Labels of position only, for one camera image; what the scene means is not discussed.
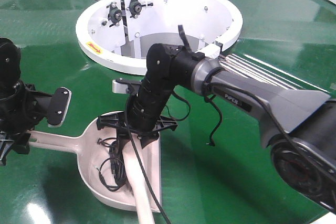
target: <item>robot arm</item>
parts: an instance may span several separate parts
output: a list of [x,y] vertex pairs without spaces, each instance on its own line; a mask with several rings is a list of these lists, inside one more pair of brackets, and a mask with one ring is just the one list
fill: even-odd
[[151,131],[176,85],[215,94],[259,121],[261,145],[272,146],[272,162],[288,185],[335,213],[336,101],[320,91],[288,90],[227,72],[218,60],[191,52],[179,30],[184,46],[150,48],[148,71],[127,109],[129,126]]
[[55,94],[35,90],[20,80],[20,49],[9,39],[0,38],[0,165],[6,165],[10,150],[29,153],[26,133],[44,117],[50,127],[61,126],[67,113],[71,92],[58,88]]

